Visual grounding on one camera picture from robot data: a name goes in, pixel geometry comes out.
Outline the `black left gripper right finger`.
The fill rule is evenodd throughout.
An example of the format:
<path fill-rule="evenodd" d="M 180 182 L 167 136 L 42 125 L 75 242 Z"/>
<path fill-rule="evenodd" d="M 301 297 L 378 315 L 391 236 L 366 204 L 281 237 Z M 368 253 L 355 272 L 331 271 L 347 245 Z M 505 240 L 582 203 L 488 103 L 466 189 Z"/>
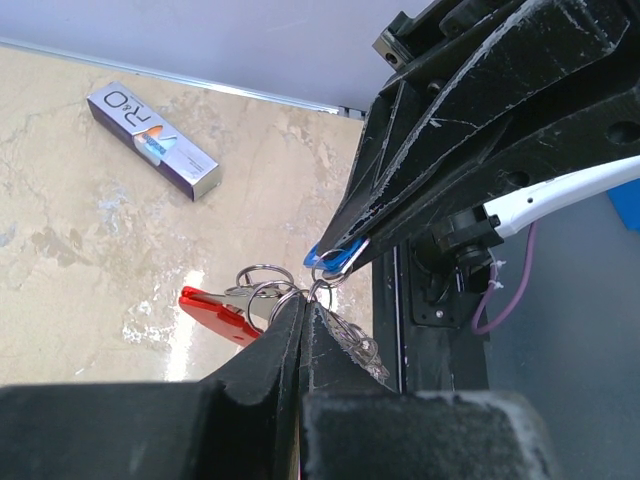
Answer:
<path fill-rule="evenodd" d="M 339 345 L 311 303 L 301 338 L 305 479 L 555 479 L 546 426 L 513 392 L 398 394 Z"/>

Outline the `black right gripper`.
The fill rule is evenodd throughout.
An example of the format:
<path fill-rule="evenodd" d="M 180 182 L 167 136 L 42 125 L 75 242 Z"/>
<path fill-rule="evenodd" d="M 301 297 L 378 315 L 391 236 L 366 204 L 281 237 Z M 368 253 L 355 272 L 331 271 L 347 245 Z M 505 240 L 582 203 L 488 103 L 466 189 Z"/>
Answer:
<path fill-rule="evenodd" d="M 639 153 L 626 1 L 433 1 L 373 43 L 392 67 L 318 242 L 360 268 L 514 191 Z"/>

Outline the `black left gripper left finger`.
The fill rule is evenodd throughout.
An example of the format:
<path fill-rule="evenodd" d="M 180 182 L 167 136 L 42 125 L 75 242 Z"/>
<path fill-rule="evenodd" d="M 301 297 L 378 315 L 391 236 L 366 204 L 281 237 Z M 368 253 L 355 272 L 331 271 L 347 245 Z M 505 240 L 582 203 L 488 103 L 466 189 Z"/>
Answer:
<path fill-rule="evenodd" d="M 5 479 L 295 479 L 304 302 L 195 382 L 12 385 Z"/>

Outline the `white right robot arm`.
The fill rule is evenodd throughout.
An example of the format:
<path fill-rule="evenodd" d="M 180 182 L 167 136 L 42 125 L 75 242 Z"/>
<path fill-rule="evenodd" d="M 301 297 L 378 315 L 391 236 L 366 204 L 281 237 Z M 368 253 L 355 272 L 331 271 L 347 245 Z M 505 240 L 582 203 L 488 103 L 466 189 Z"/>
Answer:
<path fill-rule="evenodd" d="M 639 176 L 635 1 L 434 1 L 374 44 L 392 67 L 305 265 L 356 270 L 431 233 L 505 239 Z"/>

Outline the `blue plastic bin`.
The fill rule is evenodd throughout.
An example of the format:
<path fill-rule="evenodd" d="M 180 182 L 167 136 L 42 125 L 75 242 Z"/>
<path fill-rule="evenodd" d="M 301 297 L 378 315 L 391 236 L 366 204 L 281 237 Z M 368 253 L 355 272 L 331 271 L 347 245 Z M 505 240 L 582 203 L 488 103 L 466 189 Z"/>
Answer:
<path fill-rule="evenodd" d="M 636 179 L 607 191 L 607 195 L 624 226 L 640 230 L 640 180 Z"/>

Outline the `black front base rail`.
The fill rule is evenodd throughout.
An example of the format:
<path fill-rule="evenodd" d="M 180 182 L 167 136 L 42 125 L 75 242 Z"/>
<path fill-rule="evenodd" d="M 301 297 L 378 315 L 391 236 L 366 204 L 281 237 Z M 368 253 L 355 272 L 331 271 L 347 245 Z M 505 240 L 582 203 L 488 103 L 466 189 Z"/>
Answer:
<path fill-rule="evenodd" d="M 431 277 L 403 243 L 372 263 L 373 334 L 399 393 L 489 388 L 484 338 L 471 332 L 480 296 L 459 274 L 428 301 Z"/>

